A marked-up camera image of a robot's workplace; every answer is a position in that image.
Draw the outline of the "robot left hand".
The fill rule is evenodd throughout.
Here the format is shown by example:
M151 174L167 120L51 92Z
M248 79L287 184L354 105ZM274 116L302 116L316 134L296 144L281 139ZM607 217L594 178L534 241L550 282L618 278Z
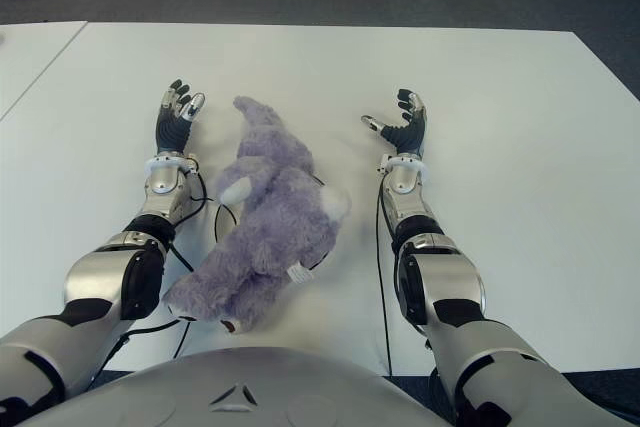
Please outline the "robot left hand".
M191 127L205 104L202 92L191 93L181 79L172 82L164 93L156 119L157 153L183 154L189 141Z

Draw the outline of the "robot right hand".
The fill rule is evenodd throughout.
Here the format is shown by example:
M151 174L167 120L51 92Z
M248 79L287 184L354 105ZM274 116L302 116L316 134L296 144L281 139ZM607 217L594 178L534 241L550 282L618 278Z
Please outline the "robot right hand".
M391 144L398 154L421 157L427 129L426 107L420 96L409 89L399 89L397 105L402 110L404 126L387 125L370 115L362 115L361 122Z

